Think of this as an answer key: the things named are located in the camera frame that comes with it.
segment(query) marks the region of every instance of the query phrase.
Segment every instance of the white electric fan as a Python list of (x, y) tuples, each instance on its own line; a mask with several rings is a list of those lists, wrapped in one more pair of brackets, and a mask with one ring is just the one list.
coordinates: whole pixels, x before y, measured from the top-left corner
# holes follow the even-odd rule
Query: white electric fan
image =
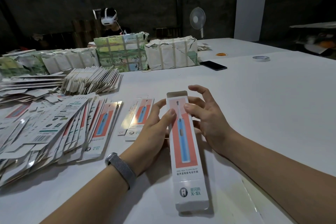
[(205, 12), (202, 8), (196, 7), (190, 13), (190, 24), (194, 29), (201, 30), (201, 37), (203, 39), (203, 26), (205, 24)]

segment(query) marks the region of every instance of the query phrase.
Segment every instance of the black shirt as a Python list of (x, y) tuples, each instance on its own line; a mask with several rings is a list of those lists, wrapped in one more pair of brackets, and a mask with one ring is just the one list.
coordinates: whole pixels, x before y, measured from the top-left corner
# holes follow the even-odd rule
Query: black shirt
[[(121, 30), (123, 31), (124, 34), (129, 34), (132, 33), (130, 28), (127, 27), (120, 27)], [(121, 30), (118, 29), (117, 31), (113, 31), (111, 29), (108, 29), (107, 31), (105, 31), (102, 35), (102, 37), (107, 37), (107, 36), (111, 36), (111, 35), (120, 35), (121, 34)]]

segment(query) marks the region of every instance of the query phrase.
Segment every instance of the packing tape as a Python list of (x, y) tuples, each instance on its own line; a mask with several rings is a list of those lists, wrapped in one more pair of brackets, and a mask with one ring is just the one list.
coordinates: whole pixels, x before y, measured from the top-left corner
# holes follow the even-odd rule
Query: packing tape
[(257, 62), (270, 61), (270, 57), (266, 57), (266, 56), (254, 56), (252, 58), (253, 58), (254, 61), (257, 61)]

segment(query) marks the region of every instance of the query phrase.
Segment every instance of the mesh watch strap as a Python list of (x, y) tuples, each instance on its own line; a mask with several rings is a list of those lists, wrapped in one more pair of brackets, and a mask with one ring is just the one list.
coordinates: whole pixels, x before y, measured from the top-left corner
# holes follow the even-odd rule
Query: mesh watch strap
[(128, 183), (128, 186), (130, 188), (133, 187), (135, 180), (137, 179), (137, 176), (133, 172), (133, 170), (129, 167), (129, 165), (123, 161), (121, 158), (119, 158), (118, 154), (115, 152), (111, 153), (107, 156), (105, 159), (106, 165), (112, 165), (115, 167), (115, 169), (121, 174), (121, 176), (124, 178), (124, 180)]

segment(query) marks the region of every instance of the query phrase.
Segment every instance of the black phone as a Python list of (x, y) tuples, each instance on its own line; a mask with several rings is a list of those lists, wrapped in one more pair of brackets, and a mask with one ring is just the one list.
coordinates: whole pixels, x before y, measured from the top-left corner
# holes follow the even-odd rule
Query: black phone
[(219, 65), (219, 64), (217, 64), (215, 62), (212, 62), (212, 61), (204, 61), (204, 62), (200, 62), (199, 64), (203, 65), (203, 66), (206, 66), (208, 68), (211, 68), (215, 71), (227, 69), (227, 67)]

